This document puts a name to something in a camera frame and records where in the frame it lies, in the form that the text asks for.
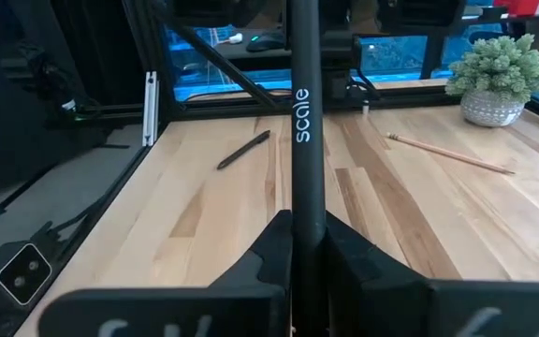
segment wooden tabletop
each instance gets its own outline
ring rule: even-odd
[[[459,107],[355,111],[325,117],[324,134],[328,210],[397,260],[429,277],[539,281],[539,117],[482,128]],[[290,140],[287,116],[170,124],[16,336],[36,336],[44,307],[74,289],[211,283],[290,207]]]

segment black cable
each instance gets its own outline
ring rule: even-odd
[[[82,218],[84,218],[85,216],[89,215],[92,211],[94,211],[101,204],[103,199],[104,199],[104,196],[97,199],[94,203],[92,203],[89,207],[84,209],[84,211],[80,212],[78,215],[76,215],[73,218],[63,222],[62,224],[60,224],[60,225],[58,225],[56,227],[53,227],[50,230],[50,232],[59,233],[60,231],[62,231],[64,229],[78,223],[80,220],[82,220]]]
[[[358,86],[358,87],[361,87],[363,89],[365,89],[366,91],[370,91],[371,88],[364,82],[360,82],[360,81],[355,81],[353,79],[351,79],[348,83],[349,86]]]
[[[288,92],[289,94],[292,94],[292,90],[291,89],[286,89],[286,88],[270,89],[269,92],[270,93]],[[240,94],[240,93],[246,93],[246,91],[245,90],[232,90],[232,91],[226,91],[226,92],[221,92],[221,93],[196,94],[196,95],[192,95],[192,96],[189,96],[188,98],[186,98],[185,102],[188,102],[188,101],[193,100],[195,98],[201,98],[201,97],[205,97],[205,96],[214,97],[214,96],[218,96],[218,95],[230,95],[230,94]]]
[[[141,148],[137,152],[137,154],[135,154],[132,160],[130,160],[130,163],[128,163],[122,173],[120,173],[120,176],[103,194],[103,196],[93,205],[89,206],[88,209],[90,209],[91,212],[85,215],[78,227],[74,230],[72,234],[70,234],[70,236],[66,240],[60,242],[61,244],[57,247],[52,261],[55,261],[56,263],[61,263],[61,268],[64,267],[64,265],[68,261],[68,258],[66,256],[72,256],[76,252],[76,249],[78,249],[78,247],[80,246],[80,242],[84,241],[84,239],[88,236],[89,232],[93,229],[95,222],[98,221],[101,216],[103,216],[108,206],[120,193],[122,187],[129,180],[130,176],[134,173],[135,169],[138,167],[138,164],[143,160],[147,152],[147,148]]]
[[[368,99],[380,99],[382,96],[380,95],[380,92],[373,86],[373,83],[363,75],[363,72],[361,71],[361,68],[358,67],[356,69],[357,75],[361,78],[361,80],[366,84],[365,89],[367,89],[369,97]]]
[[[101,115],[103,115],[103,109],[101,109],[101,103],[99,103],[96,99],[92,98],[92,97],[89,97],[87,95],[83,95],[83,94],[80,94],[80,93],[74,93],[75,96],[77,96],[78,98],[82,98],[84,100],[86,100],[89,105],[88,106],[82,106],[79,104],[79,107],[77,109],[76,112],[73,112],[72,115],[76,116],[76,117],[79,117],[81,119],[87,119],[87,120],[93,120],[93,119],[96,119],[96,118],[99,118],[101,117]],[[84,110],[85,108],[89,108],[89,109],[95,109],[95,113],[87,113],[87,114],[84,114],[84,113],[81,113],[80,111],[81,110]]]

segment black metal frame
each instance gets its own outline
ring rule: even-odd
[[[124,8],[129,18],[133,35],[137,40],[140,57],[146,70],[161,73],[166,86],[166,95],[161,95],[162,111],[165,121],[188,121],[199,119],[256,117],[286,115],[290,113],[290,96],[271,95],[264,88],[254,84],[238,68],[225,59],[213,47],[200,38],[190,27],[168,19],[166,4],[160,0],[145,2],[124,0]],[[469,19],[463,20],[456,30],[475,24],[496,22],[539,22],[539,15],[533,17],[510,17],[499,20]],[[162,52],[168,47],[165,34],[161,32],[163,24],[181,36],[195,51],[212,62],[234,82],[239,84],[250,97],[223,98],[200,101],[179,102],[174,95],[175,74],[171,66],[170,52]],[[428,34],[428,42],[421,69],[420,79],[430,79],[433,70],[442,65],[446,35],[440,31]],[[456,97],[447,96],[443,85],[418,88],[400,88],[379,90],[382,98],[371,102],[372,109],[400,109],[425,106],[445,106],[459,103]],[[327,112],[354,110],[362,108],[360,103],[346,101],[324,101]]]

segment white label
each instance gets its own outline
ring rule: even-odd
[[[309,133],[309,90],[298,89],[295,93],[296,103],[292,107],[295,111],[296,122],[293,125],[297,129],[296,142],[309,142],[311,134]]]
[[[503,126],[507,126],[507,125],[511,124],[511,122],[513,121],[513,118],[515,118],[515,116],[517,116],[516,113],[511,113],[510,115],[506,116],[506,119],[503,122]]]
[[[195,337],[207,337],[210,333],[211,316],[204,315],[198,320]],[[168,324],[164,327],[164,337],[181,337],[180,327],[175,324]]]
[[[116,330],[124,329],[128,326],[128,322],[122,319],[110,319],[109,321],[103,323],[99,327],[99,337],[113,337],[113,333]]]
[[[457,337],[480,337],[477,332],[482,329],[492,318],[503,312],[499,308],[482,308],[457,333]]]

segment window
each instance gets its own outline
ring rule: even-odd
[[[472,44],[478,38],[493,38],[503,34],[502,26],[499,23],[494,24],[476,24],[467,27],[462,33],[447,37],[444,43],[442,56],[442,65],[439,69],[432,72],[433,79],[448,78],[452,72],[448,67],[455,61],[461,59],[463,54],[472,49]]]
[[[417,80],[427,37],[365,37],[361,39],[361,71],[371,81]]]
[[[231,26],[196,28],[196,31],[212,46],[235,34]],[[172,72],[176,79],[174,92],[177,100],[184,101],[192,95],[240,89],[238,84],[208,62],[177,34],[168,29],[165,30],[165,34]],[[423,64],[426,42],[427,37],[362,38],[361,70],[371,81],[416,80]],[[291,87],[290,69],[244,71],[244,73],[266,89]]]

